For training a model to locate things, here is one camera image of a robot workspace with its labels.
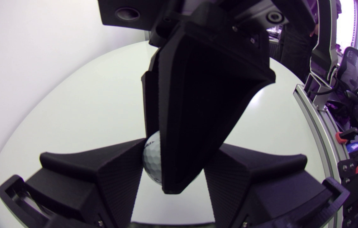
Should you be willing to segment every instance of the white golf ball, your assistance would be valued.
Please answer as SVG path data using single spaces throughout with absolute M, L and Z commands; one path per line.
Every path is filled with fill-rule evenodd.
M 160 133 L 155 132 L 147 140 L 142 156 L 145 171 L 156 183 L 162 185 L 162 167 L 160 162 Z

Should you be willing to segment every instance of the office chair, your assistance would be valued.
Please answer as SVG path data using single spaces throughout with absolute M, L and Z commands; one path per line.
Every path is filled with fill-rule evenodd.
M 358 50 L 347 47 L 336 75 L 336 90 L 331 93 L 327 107 L 341 131 L 350 121 L 358 129 Z

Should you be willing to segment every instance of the white wall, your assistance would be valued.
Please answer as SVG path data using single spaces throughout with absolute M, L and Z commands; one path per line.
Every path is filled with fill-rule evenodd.
M 96 0 L 0 0 L 0 151 L 63 79 L 144 39 L 142 30 L 102 25 Z

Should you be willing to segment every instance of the black pants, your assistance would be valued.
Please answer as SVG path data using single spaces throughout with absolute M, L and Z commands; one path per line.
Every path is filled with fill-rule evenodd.
M 280 35 L 276 60 L 305 82 L 310 72 L 311 52 L 317 41 L 317 35 L 302 35 L 288 23 L 283 26 Z

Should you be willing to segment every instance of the person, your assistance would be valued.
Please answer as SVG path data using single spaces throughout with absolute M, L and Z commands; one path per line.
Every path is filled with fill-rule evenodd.
M 311 52 L 317 45 L 319 31 L 317 0 L 305 1 L 311 9 L 315 29 L 310 35 L 305 35 L 298 32 L 290 23 L 284 25 L 276 51 L 276 60 L 292 71 L 302 82 L 305 82 L 310 72 Z M 339 0 L 336 0 L 336 11 L 338 14 L 342 13 Z

